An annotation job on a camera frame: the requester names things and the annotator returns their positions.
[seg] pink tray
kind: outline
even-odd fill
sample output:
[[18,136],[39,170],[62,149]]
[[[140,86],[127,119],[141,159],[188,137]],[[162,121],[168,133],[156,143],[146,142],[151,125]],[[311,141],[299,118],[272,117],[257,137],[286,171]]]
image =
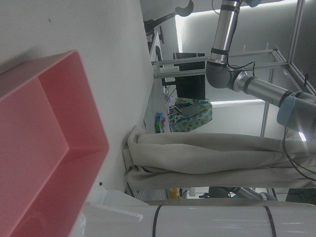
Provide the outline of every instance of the pink tray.
[[109,144],[78,52],[0,75],[0,236],[66,237]]

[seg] yellow object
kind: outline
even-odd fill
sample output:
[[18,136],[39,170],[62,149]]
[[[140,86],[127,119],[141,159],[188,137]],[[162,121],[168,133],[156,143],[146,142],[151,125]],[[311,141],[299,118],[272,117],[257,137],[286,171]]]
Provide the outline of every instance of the yellow object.
[[177,188],[171,189],[170,197],[171,197],[172,200],[177,200],[178,199],[178,189]]

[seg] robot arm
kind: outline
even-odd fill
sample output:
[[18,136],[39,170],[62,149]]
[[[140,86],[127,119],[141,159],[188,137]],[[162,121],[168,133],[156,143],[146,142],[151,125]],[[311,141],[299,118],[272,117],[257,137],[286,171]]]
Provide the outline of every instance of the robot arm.
[[[257,6],[261,0],[246,0]],[[206,78],[215,88],[243,91],[278,106],[281,125],[313,137],[316,128],[316,98],[305,92],[293,92],[228,66],[228,55],[235,33],[240,0],[223,0],[211,56],[206,64]]]

